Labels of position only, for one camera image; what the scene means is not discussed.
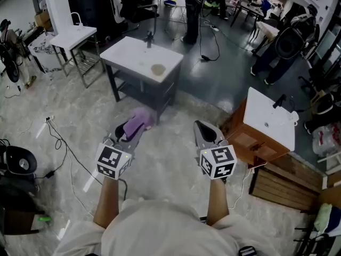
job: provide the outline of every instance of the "black wheel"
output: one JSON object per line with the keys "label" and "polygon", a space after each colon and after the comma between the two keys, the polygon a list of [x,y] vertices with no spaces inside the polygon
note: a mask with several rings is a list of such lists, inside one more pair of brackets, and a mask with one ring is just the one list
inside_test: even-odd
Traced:
{"label": "black wheel", "polygon": [[6,72],[12,82],[16,83],[19,80],[19,69],[14,61],[10,61],[6,65]]}

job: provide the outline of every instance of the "white cabinet top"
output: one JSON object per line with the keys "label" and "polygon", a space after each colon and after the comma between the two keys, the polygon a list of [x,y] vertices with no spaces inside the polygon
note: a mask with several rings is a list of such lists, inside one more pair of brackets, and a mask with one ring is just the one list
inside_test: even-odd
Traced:
{"label": "white cabinet top", "polygon": [[273,108],[275,102],[250,87],[243,122],[262,132],[279,144],[295,150],[295,126],[288,122],[290,113],[282,107]]}
{"label": "white cabinet top", "polygon": [[97,29],[93,27],[70,26],[50,40],[50,44],[71,50],[95,32]]}
{"label": "white cabinet top", "polygon": [[151,45],[131,37],[124,37],[101,54],[107,64],[135,76],[144,76],[161,83],[177,67],[183,55],[158,45]]}

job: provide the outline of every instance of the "brown stain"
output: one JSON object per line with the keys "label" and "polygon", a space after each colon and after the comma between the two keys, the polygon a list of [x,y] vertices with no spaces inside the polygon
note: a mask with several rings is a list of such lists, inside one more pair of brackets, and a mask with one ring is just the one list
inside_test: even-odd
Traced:
{"label": "brown stain", "polygon": [[165,72],[166,67],[164,67],[164,65],[157,63],[156,65],[152,65],[150,69],[154,75],[161,76]]}

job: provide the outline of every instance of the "blue-gray glossy floor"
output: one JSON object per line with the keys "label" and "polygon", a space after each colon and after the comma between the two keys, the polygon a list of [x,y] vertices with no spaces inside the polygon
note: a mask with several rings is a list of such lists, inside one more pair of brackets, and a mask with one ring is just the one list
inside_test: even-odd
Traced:
{"label": "blue-gray glossy floor", "polygon": [[[260,33],[257,39],[251,41],[250,33],[253,28],[253,18],[248,18],[245,22],[245,14],[240,13],[231,28],[232,16],[229,21],[223,21],[218,17],[209,15],[207,19],[220,29],[219,32],[215,33],[215,36],[221,56],[217,61],[205,62],[200,60],[200,35],[194,46],[183,44],[180,41],[180,36],[185,34],[186,28],[183,23],[168,23],[167,20],[172,11],[174,11],[173,20],[180,20],[181,11],[179,8],[174,10],[164,7],[162,3],[159,4],[160,17],[157,20],[154,43],[185,55],[180,74],[179,87],[181,90],[227,112],[232,112],[239,106],[247,96],[250,86],[275,101],[282,94],[286,94],[288,100],[291,99],[294,102],[296,109],[309,107],[308,94],[301,90],[301,82],[298,80],[298,76],[308,77],[308,65],[301,57],[295,61],[284,77],[272,86],[266,86],[263,82],[269,71],[261,73],[258,77],[250,75],[250,68],[256,61],[250,50],[256,48],[263,38],[262,33]],[[147,31],[152,28],[152,24],[151,20],[142,22],[138,30],[125,35],[143,39]],[[211,59],[215,59],[218,55],[217,45],[213,31],[206,24],[205,20],[202,19],[201,52]],[[176,40],[173,41],[165,32],[167,25],[171,26],[170,32],[177,36]],[[289,101],[283,106],[288,110],[291,109]],[[309,117],[309,112],[300,114],[299,125],[296,127],[295,153],[319,170],[325,171],[324,164],[317,164],[317,155],[312,150],[311,136],[303,128],[303,122]]]}

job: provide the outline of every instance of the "wooden platform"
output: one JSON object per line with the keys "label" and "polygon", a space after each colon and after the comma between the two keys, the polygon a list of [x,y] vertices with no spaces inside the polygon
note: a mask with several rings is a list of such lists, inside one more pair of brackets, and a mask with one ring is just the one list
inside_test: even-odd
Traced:
{"label": "wooden platform", "polygon": [[308,211],[322,190],[322,175],[285,155],[256,169],[249,193],[261,199]]}

